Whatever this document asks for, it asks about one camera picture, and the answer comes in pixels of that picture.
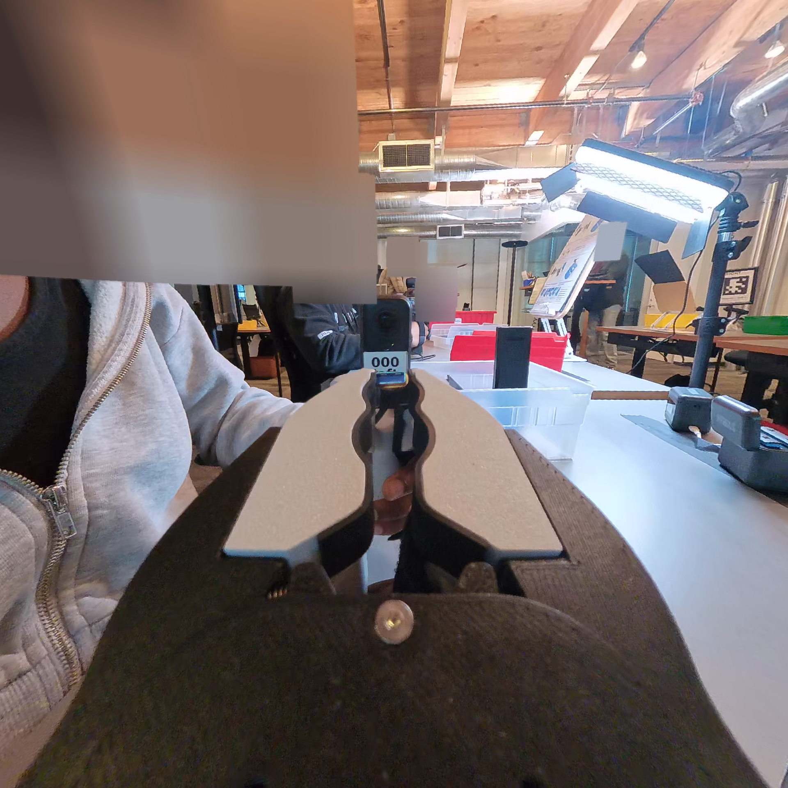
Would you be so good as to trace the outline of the instruction sign on white stand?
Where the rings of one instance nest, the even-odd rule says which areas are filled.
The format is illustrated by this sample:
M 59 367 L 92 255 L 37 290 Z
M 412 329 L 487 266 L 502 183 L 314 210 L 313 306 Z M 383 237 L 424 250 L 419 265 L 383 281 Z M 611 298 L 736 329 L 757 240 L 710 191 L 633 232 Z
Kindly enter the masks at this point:
M 563 319 L 574 306 L 594 264 L 599 228 L 604 220 L 587 214 L 551 265 L 529 314 L 541 321 Z

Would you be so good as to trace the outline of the white plastic bin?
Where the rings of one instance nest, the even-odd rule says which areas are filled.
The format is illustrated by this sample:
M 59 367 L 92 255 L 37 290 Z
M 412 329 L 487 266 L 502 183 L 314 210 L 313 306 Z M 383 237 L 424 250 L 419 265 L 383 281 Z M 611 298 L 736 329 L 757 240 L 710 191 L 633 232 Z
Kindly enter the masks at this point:
M 458 336 L 471 336 L 477 331 L 495 332 L 497 327 L 492 323 L 432 323 L 429 328 L 428 338 L 437 348 L 451 349 Z

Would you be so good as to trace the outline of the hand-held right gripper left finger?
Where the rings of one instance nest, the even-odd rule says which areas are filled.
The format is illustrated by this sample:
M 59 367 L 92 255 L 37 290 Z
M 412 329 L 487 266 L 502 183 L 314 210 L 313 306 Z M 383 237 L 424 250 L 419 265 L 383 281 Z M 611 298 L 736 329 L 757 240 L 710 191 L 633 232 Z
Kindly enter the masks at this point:
M 373 538 L 370 424 L 375 373 L 360 369 L 290 415 L 224 544 L 229 557 L 319 562 L 330 577 Z

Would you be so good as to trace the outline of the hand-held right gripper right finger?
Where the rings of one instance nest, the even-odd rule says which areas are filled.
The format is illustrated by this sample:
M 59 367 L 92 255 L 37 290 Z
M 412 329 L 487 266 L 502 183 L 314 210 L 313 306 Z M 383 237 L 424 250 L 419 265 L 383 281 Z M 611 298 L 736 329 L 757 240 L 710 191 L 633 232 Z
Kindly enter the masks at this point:
M 427 439 L 410 532 L 426 561 L 458 577 L 473 562 L 560 557 L 561 540 L 498 420 L 427 371 L 413 378 Z

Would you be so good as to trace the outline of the led light panel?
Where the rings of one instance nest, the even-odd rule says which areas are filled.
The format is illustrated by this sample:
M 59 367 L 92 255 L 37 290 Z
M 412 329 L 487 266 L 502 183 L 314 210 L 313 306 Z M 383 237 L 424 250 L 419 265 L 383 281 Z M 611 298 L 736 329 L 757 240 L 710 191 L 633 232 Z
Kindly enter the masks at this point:
M 713 214 L 734 182 L 718 172 L 671 163 L 598 140 L 585 140 L 574 161 L 544 178 L 548 202 L 581 194 L 577 211 L 668 243 L 678 224 L 690 226 L 683 259 L 703 250 Z

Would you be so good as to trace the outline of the person's left hand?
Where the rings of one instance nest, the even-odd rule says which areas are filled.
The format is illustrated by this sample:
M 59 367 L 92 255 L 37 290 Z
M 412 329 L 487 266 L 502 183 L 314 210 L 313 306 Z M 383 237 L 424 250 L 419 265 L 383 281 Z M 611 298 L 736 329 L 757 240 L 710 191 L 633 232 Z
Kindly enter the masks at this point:
M 375 536 L 394 537 L 407 524 L 415 483 L 415 458 L 389 476 L 381 488 L 381 498 L 373 502 Z

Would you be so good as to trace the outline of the black usb hub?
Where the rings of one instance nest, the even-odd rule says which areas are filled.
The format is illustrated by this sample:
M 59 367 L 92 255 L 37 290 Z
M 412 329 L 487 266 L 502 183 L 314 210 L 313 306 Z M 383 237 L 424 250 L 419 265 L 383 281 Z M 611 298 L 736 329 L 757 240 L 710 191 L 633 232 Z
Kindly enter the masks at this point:
M 532 336 L 528 326 L 497 328 L 493 389 L 527 389 Z

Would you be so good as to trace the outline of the silver air duct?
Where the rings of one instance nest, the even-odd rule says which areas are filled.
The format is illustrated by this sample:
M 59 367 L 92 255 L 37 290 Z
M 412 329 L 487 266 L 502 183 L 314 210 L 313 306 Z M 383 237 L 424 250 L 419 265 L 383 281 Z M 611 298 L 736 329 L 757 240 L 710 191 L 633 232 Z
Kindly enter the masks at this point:
M 728 111 L 731 123 L 704 143 L 704 156 L 721 154 L 759 133 L 768 118 L 769 103 L 785 98 L 786 90 L 787 60 L 784 59 L 738 93 Z

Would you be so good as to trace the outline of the ceiling air vent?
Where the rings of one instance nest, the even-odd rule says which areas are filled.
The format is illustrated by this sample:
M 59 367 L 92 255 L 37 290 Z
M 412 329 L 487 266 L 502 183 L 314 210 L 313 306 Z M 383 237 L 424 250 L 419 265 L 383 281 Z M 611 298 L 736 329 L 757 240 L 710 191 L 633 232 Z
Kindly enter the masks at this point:
M 381 174 L 434 171 L 435 146 L 432 140 L 381 141 L 376 151 Z

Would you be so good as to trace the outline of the printed marker board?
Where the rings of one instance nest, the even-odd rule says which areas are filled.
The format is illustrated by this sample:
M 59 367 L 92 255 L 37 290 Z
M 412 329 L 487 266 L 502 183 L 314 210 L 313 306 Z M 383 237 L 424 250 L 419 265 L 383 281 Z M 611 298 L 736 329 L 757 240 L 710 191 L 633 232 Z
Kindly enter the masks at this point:
M 754 303 L 758 271 L 757 267 L 725 271 L 720 305 L 736 306 Z

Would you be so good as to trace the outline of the clear plastic bin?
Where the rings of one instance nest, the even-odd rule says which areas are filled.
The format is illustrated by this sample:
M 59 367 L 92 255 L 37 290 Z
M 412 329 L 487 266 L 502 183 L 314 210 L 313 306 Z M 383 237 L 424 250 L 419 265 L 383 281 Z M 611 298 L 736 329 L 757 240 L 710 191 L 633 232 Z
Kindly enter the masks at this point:
M 594 387 L 585 379 L 531 363 L 525 389 L 494 389 L 493 367 L 492 360 L 414 365 L 460 389 L 547 459 L 572 459 Z

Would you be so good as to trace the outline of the grey battery charger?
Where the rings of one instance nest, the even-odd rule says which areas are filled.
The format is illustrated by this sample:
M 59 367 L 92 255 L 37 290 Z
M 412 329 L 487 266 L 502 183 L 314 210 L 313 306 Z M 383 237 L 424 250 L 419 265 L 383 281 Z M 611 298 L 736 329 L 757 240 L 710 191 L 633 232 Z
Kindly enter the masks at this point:
M 722 437 L 719 465 L 747 486 L 787 492 L 787 438 L 762 425 L 755 408 L 718 396 L 711 405 L 712 429 Z
M 665 420 L 675 432 L 689 432 L 697 428 L 701 434 L 712 428 L 712 401 L 714 397 L 704 389 L 671 387 L 667 393 Z

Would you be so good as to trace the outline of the wooden desk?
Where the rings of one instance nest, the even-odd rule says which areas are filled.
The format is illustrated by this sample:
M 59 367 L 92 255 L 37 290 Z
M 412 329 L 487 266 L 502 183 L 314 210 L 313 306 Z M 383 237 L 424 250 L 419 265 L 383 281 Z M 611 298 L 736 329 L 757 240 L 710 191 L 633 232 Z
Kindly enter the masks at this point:
M 630 372 L 642 378 L 645 372 L 645 356 L 652 351 L 664 352 L 671 355 L 694 358 L 698 336 L 691 331 L 675 332 L 670 329 L 652 329 L 633 326 L 602 327 L 602 332 L 607 333 L 607 339 L 615 345 L 632 348 L 641 352 L 635 356 Z M 787 379 L 787 337 L 759 335 L 742 332 L 726 332 L 714 339 L 714 350 L 710 355 L 710 364 L 713 364 L 716 383 L 719 364 L 725 350 L 741 350 L 753 353 L 761 358 L 754 367 L 755 373 L 772 374 L 773 380 L 781 380 L 786 386 Z

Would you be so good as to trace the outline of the black light stand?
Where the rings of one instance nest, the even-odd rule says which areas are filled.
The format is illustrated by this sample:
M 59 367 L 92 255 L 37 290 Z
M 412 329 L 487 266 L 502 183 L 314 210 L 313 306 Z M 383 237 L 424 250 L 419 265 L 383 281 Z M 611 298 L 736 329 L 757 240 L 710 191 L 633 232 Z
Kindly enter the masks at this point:
M 739 191 L 731 192 L 718 206 L 717 239 L 712 254 L 712 269 L 701 320 L 696 335 L 696 348 L 690 373 L 691 388 L 704 389 L 708 361 L 712 356 L 715 338 L 720 335 L 719 306 L 724 288 L 727 265 L 740 257 L 749 246 L 752 236 L 741 240 L 734 238 L 740 229 L 757 226 L 758 221 L 740 222 L 740 214 L 749 207 L 747 199 Z

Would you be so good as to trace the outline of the person's left forearm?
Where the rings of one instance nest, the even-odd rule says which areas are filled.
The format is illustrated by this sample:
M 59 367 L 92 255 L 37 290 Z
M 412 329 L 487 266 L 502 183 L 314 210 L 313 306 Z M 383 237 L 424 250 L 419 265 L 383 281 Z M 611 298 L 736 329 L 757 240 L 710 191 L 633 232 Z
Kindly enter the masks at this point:
M 192 436 L 207 465 L 228 467 L 271 428 L 281 428 L 300 405 L 247 384 L 218 354 L 172 371 Z

